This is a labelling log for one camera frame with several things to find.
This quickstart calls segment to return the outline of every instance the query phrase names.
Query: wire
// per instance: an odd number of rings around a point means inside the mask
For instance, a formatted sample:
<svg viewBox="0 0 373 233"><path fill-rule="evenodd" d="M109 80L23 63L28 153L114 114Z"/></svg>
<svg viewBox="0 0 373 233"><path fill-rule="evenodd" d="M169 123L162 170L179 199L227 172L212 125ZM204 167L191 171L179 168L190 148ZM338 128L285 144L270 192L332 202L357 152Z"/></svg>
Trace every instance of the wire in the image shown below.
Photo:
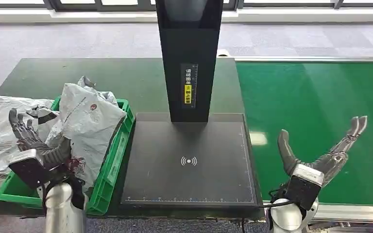
<svg viewBox="0 0 373 233"><path fill-rule="evenodd" d="M273 198L272 193L273 193L273 192L276 192L276 191L279 191L279 190L280 190L280 189L274 189L274 190L271 190L271 191L268 192L268 195L269 195L271 198Z"/></svg>
<svg viewBox="0 0 373 233"><path fill-rule="evenodd" d="M46 193L46 187L45 187L45 184L43 182L41 182L41 187L42 187L42 209L44 210L44 215L46 216L46 196L47 196L47 193Z"/></svg>
<svg viewBox="0 0 373 233"><path fill-rule="evenodd" d="M244 221L245 221L245 219L242 218L242 220L241 220L241 229L242 229L242 233L245 233Z"/></svg>
<svg viewBox="0 0 373 233"><path fill-rule="evenodd" d="M259 206L256 206L255 208L271 208L271 207L278 207L278 206L289 205L289 204L293 204L293 203L294 203L293 201L289 200L289 201L282 202L282 203L268 204L268 205L259 205Z"/></svg>

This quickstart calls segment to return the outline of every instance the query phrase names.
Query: black frame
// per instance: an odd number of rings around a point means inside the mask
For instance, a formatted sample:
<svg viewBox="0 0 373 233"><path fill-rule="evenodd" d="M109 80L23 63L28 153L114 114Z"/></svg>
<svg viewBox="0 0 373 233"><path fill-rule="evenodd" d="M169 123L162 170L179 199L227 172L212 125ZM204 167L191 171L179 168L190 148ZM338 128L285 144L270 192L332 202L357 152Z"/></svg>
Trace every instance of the black frame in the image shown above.
<svg viewBox="0 0 373 233"><path fill-rule="evenodd" d="M155 11L155 5L152 5L149 0L138 0L137 5L103 5L101 0L95 0L95 3L90 4L65 4L60 0L43 0L43 4L0 4L0 8L46 8L57 12L137 12L137 11ZM230 0L229 3L223 5L224 11L235 11L244 7L333 7L339 9L341 7L373 7L373 3L344 3L344 0L333 0L328 3L248 3L244 0Z"/></svg>
<svg viewBox="0 0 373 233"><path fill-rule="evenodd" d="M52 8L57 12L68 11L96 11L96 12L136 12L136 11L156 11L155 5L150 0L138 0L137 5L103 5L102 0L95 0L89 4L65 4L61 0L48 0L52 3ZM224 11L235 11L238 0L229 0L223 5Z"/></svg>
<svg viewBox="0 0 373 233"><path fill-rule="evenodd" d="M331 2L319 3L319 2L289 2L289 3L255 3L255 2L244 2L244 0L238 0L238 9L244 7L333 7L334 9L339 9L341 7L373 7L373 3L344 3L344 0L332 0Z"/></svg>

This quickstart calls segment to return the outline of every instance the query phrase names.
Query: dark green table surface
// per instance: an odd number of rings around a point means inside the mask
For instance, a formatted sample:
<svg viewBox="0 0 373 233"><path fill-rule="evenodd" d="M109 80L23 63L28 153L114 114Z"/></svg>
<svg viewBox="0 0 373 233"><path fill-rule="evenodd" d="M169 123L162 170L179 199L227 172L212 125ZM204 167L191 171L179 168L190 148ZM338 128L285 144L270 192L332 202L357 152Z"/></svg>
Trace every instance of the dark green table surface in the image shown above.
<svg viewBox="0 0 373 233"><path fill-rule="evenodd" d="M239 62L237 70L250 134L266 138L253 145L264 198L287 178L276 144L281 129L294 153L312 162L345 135L353 116L368 115L347 164L319 200L373 205L373 62Z"/></svg>
<svg viewBox="0 0 373 233"><path fill-rule="evenodd" d="M77 83L83 75L97 83L97 90L112 91L117 98L127 99L137 112L169 112L162 59L22 59L0 87L0 95L33 99L54 99L62 93L64 83ZM219 59L216 65L210 111L212 113L244 113L235 61ZM119 191L114 192L108 216L143 215L115 208ZM11 214L24 210L12 208ZM191 216L207 216L203 212ZM179 216L174 211L148 213L150 216Z"/></svg>
<svg viewBox="0 0 373 233"><path fill-rule="evenodd" d="M22 59L0 95L53 99L63 83L76 83L82 75L96 81L99 90L128 99L134 112L168 112L161 59ZM341 173L321 191L320 202L373 205L373 62L235 64L218 59L211 112L244 111L265 200L287 179L276 146L281 128L289 131L297 156L311 162L345 135L350 118L368 115L365 133ZM14 214L33 214L0 203L5 206L16 209ZM108 214L117 213L110 207Z"/></svg>

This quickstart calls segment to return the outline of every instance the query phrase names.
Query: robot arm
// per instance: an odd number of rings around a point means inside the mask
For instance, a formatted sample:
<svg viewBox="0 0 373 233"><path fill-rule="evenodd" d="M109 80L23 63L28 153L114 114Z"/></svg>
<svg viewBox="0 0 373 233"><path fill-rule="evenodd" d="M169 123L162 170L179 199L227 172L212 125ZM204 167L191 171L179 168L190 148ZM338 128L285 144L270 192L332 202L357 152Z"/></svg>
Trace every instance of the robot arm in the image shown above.
<svg viewBox="0 0 373 233"><path fill-rule="evenodd" d="M267 210L271 233L301 233L318 209L318 194L342 169L348 160L347 152L367 127L367 116L354 117L347 134L331 150L313 163L296 158L289 146L289 134L282 130L278 148L285 172L290 176L286 184L272 196L273 204L292 201L292 204Z"/></svg>
<svg viewBox="0 0 373 233"><path fill-rule="evenodd" d="M9 168L31 189L37 189L46 216L46 233L84 233L87 196L84 182L64 164L70 158L70 140L63 138L56 148L43 143L32 120L23 122L16 109L9 112L9 122L21 151L12 157Z"/></svg>

